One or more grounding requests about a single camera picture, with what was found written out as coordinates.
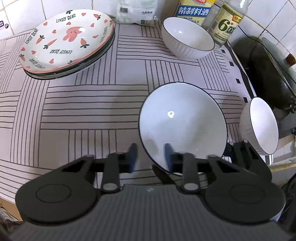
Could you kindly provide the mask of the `white bowl black rim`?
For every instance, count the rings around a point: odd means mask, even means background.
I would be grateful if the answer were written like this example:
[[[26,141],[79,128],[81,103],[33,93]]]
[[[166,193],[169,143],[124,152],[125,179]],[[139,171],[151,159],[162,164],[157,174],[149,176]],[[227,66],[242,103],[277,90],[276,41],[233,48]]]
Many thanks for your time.
[[[143,102],[138,121],[142,145],[151,160],[165,171],[165,145],[175,152],[205,159],[222,157],[228,131],[222,109],[205,90],[188,83],[168,83]]]

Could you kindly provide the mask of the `white sun plate black rim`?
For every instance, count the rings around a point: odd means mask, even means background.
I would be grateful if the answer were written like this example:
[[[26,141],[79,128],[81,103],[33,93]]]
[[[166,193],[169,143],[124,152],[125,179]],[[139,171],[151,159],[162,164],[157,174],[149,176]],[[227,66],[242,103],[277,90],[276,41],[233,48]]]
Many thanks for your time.
[[[73,67],[71,67],[68,70],[49,73],[49,74],[35,74],[35,73],[30,73],[27,70],[24,70],[24,72],[29,77],[37,80],[53,80],[53,79],[58,79],[58,78],[62,78],[62,77],[77,73],[95,64],[95,62],[97,62],[109,50],[109,48],[113,44],[114,39],[115,39],[115,32],[112,33],[111,38],[106,42],[106,45],[103,47],[102,50],[97,51],[94,55],[90,56],[86,60],[83,60],[81,63],[75,64]]]

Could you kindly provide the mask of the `white ribbed bowl right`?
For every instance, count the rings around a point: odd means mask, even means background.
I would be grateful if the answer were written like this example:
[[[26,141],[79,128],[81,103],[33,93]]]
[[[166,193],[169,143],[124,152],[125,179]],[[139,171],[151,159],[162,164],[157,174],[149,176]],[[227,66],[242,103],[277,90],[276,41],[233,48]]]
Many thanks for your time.
[[[278,148],[278,125],[270,106],[254,97],[244,107],[239,123],[241,140],[247,140],[259,155],[272,155]]]

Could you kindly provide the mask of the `white ribbed bowl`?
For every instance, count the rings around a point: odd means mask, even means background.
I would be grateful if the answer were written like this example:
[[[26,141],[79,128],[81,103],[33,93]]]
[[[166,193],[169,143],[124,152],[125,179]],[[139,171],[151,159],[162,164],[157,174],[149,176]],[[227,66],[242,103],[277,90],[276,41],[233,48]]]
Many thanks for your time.
[[[270,106],[254,97],[244,107],[239,123],[241,140],[247,140],[259,155],[272,155],[278,148],[278,125]]]
[[[213,38],[205,29],[178,17],[169,17],[163,21],[162,38],[176,57],[185,60],[201,59],[215,47]]]

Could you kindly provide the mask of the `striped grey table mat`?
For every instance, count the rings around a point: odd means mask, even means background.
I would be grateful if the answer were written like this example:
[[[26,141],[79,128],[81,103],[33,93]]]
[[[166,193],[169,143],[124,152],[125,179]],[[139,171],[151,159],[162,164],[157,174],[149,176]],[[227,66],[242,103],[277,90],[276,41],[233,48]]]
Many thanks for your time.
[[[9,202],[23,184],[81,156],[140,145],[142,103],[166,83],[204,89],[224,113],[229,140],[239,140],[240,114],[255,92],[230,44],[185,61],[165,46],[160,27],[118,25],[113,45],[94,65],[42,81],[21,66],[28,35],[1,40],[1,198]]]

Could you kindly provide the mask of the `black wok with lid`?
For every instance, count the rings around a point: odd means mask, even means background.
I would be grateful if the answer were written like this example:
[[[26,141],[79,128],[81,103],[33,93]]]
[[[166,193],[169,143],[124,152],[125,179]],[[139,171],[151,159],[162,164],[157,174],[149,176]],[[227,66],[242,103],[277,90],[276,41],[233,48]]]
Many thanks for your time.
[[[232,45],[258,97],[271,108],[295,113],[295,57],[285,56],[270,40],[239,38]]]

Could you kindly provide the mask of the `pink rabbit carrot plate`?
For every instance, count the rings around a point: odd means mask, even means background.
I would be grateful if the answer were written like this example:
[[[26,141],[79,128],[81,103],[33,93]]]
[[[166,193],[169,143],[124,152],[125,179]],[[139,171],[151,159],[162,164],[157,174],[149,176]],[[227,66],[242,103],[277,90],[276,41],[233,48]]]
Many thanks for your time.
[[[114,32],[114,21],[93,9],[74,9],[38,25],[25,39],[20,63],[33,74],[64,70],[101,50]]]

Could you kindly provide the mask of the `white box purple label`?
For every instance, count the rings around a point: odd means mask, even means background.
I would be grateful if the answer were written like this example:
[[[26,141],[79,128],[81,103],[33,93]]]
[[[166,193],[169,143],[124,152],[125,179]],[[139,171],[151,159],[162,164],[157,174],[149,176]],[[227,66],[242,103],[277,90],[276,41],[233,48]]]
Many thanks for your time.
[[[0,39],[4,39],[13,35],[11,26],[9,24],[6,12],[4,10],[0,11]]]

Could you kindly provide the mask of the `clear vinegar bottle yellow cap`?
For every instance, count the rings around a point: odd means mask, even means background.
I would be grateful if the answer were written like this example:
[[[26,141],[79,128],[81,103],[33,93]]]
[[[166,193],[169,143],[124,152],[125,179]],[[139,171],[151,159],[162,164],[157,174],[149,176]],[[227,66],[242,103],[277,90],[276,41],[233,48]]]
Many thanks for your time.
[[[249,0],[224,2],[208,29],[209,34],[213,38],[215,49],[221,48],[227,42],[247,14],[249,4]]]

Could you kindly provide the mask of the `yellow label cooking wine bottle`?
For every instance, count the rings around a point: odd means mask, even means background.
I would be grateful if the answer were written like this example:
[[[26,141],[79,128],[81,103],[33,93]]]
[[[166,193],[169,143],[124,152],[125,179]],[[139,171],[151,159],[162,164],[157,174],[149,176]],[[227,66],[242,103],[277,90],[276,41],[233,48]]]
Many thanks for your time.
[[[215,0],[182,0],[179,1],[175,16],[201,26],[214,3]]]

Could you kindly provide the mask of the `white plastic salt bag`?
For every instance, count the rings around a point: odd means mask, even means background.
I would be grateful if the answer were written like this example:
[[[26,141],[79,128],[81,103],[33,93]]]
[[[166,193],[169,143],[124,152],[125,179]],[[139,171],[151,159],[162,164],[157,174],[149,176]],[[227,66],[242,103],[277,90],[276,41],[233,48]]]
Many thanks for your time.
[[[157,20],[158,1],[122,0],[118,1],[115,21],[119,24],[147,25]]]

